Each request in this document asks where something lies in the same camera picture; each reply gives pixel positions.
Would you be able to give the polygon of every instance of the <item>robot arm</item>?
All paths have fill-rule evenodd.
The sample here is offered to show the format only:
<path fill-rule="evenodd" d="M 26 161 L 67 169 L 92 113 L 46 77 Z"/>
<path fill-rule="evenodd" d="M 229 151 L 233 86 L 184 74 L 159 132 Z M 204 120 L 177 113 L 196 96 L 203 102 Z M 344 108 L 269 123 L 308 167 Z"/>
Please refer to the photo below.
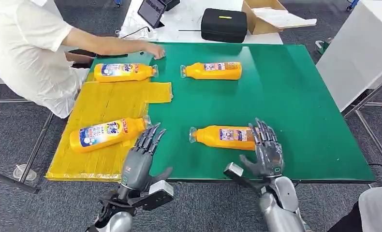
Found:
<path fill-rule="evenodd" d="M 224 173 L 238 184 L 260 192 L 259 207 L 271 232 L 305 232 L 299 213 L 298 198 L 292 181 L 282 176 L 283 155 L 274 130 L 255 119 L 258 128 L 249 124 L 255 139 L 256 163 L 240 155 L 242 163 L 256 177 L 265 181 L 260 186 L 242 176 L 243 169 L 233 162 Z"/>
<path fill-rule="evenodd" d="M 129 150 L 121 171 L 119 189 L 100 198 L 102 211 L 88 232 L 129 232 L 136 208 L 153 210 L 174 199 L 174 189 L 165 181 L 172 168 L 166 168 L 158 176 L 149 174 L 158 142 L 165 133 L 165 129 L 161 130 L 154 139 L 159 126 L 158 123 L 141 133 Z M 148 191 L 148 195 L 141 197 L 140 193 L 144 191 Z"/>

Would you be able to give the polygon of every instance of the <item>open cardboard box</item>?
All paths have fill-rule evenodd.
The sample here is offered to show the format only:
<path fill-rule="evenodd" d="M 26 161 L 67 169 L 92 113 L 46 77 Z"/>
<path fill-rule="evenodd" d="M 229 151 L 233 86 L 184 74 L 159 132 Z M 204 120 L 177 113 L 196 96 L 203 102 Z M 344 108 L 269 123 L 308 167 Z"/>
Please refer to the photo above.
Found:
<path fill-rule="evenodd" d="M 283 31 L 273 25 L 258 18 L 253 8 L 271 7 L 275 10 L 286 10 L 278 0 L 244 0 L 242 3 L 242 12 L 247 14 L 248 30 L 252 35 L 267 34 Z"/>

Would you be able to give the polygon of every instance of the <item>bottle label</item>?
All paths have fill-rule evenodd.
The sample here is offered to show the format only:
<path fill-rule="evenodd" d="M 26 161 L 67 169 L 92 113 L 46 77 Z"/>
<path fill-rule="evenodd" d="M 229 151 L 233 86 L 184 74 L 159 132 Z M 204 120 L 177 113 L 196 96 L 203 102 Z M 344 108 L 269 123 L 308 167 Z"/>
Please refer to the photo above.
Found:
<path fill-rule="evenodd" d="M 255 141 L 250 129 L 220 129 L 220 140 L 222 141 Z"/>
<path fill-rule="evenodd" d="M 204 64 L 205 71 L 238 69 L 238 62 L 207 63 Z"/>
<path fill-rule="evenodd" d="M 82 147 L 91 146 L 109 141 L 122 131 L 128 133 L 126 120 L 117 120 L 92 127 L 80 129 L 80 144 Z"/>
<path fill-rule="evenodd" d="M 102 76 L 121 76 L 138 72 L 138 64 L 103 64 Z"/>

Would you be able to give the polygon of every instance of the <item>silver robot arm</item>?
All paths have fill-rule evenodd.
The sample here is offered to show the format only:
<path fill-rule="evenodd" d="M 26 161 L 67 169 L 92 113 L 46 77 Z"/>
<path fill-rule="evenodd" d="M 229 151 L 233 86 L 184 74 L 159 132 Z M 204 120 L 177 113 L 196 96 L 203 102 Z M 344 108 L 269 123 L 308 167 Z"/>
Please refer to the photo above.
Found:
<path fill-rule="evenodd" d="M 274 130 L 263 121 L 255 119 L 257 128 L 249 124 L 255 139 L 256 163 L 240 155 L 242 163 L 264 184 L 257 185 L 242 176 L 243 169 L 233 162 L 224 173 L 237 183 L 259 191 L 259 207 L 265 216 L 270 232 L 305 232 L 299 212 L 298 198 L 292 181 L 282 176 L 284 167 L 282 147 Z"/>

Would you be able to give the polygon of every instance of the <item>person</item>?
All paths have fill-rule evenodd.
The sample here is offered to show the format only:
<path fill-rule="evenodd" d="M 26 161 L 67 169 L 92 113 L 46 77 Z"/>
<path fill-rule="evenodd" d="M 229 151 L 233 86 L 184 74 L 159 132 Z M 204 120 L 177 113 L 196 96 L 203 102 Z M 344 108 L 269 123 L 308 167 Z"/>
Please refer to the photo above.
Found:
<path fill-rule="evenodd" d="M 62 45 L 99 55 L 145 51 L 155 59 L 165 56 L 156 44 L 95 36 L 72 27 L 30 0 L 0 0 L 0 78 L 17 95 L 66 118 L 88 73 L 70 66 L 92 58 L 65 52 Z"/>
<path fill-rule="evenodd" d="M 328 232 L 382 232 L 382 187 L 360 194 L 350 213 Z"/>

